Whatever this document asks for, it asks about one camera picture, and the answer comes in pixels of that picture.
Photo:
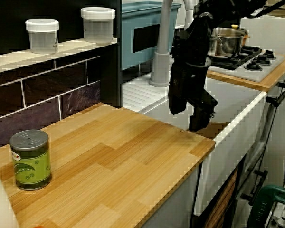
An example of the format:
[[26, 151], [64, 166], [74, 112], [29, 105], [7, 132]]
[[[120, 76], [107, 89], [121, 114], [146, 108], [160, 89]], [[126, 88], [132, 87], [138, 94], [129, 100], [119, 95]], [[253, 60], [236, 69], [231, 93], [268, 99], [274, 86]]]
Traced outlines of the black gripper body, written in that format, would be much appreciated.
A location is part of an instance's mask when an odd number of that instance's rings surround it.
[[173, 43], [173, 65], [185, 73], [184, 97], [194, 107], [214, 108], [218, 102], [204, 89], [211, 60], [207, 57], [209, 40], [195, 39], [187, 33], [177, 33]]

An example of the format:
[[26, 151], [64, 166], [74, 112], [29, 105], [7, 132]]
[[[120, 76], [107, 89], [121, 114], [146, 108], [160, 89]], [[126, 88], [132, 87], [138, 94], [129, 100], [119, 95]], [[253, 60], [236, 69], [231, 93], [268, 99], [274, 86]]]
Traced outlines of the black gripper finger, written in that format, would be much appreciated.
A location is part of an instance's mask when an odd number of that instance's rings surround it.
[[185, 73], [178, 65], [172, 65], [169, 81], [169, 109], [175, 115], [185, 110], [186, 99], [184, 97]]
[[190, 117], [189, 130], [192, 132], [199, 131], [208, 126], [210, 119], [215, 115], [215, 111], [211, 109], [194, 108], [194, 113]]

